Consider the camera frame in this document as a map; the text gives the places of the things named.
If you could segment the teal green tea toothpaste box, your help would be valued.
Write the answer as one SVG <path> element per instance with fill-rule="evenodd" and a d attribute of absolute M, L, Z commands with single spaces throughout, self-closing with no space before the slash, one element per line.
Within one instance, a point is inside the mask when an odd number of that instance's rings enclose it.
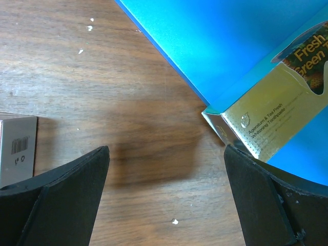
<path fill-rule="evenodd" d="M 226 145 L 264 162 L 327 106 L 327 7 L 296 24 L 202 112 Z"/>

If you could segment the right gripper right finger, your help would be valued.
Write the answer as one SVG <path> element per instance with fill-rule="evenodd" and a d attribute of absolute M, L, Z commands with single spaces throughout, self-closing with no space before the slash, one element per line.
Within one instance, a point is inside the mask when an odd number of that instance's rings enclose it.
<path fill-rule="evenodd" d="M 327 245 L 327 186 L 231 145 L 224 162 L 246 245 Z"/>

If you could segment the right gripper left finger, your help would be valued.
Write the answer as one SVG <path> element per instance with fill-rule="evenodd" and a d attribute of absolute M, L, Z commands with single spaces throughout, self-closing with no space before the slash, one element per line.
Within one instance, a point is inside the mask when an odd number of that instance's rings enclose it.
<path fill-rule="evenodd" d="M 110 151 L 1 188 L 1 245 L 89 245 Z"/>

